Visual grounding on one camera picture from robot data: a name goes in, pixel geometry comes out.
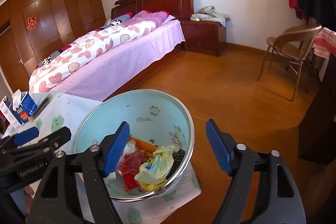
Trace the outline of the person's left hand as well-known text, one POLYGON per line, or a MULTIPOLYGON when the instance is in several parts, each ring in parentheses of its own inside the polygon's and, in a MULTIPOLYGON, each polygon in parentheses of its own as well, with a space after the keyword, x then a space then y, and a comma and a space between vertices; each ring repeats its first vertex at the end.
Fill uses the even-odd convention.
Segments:
POLYGON ((29 216, 29 212, 31 210, 31 205, 32 205, 33 200, 34 200, 35 192, 30 185, 25 186, 24 191, 25 191, 25 208, 26 208, 26 211, 27 211, 25 221, 26 221, 26 223, 28 223, 28 216, 29 216))

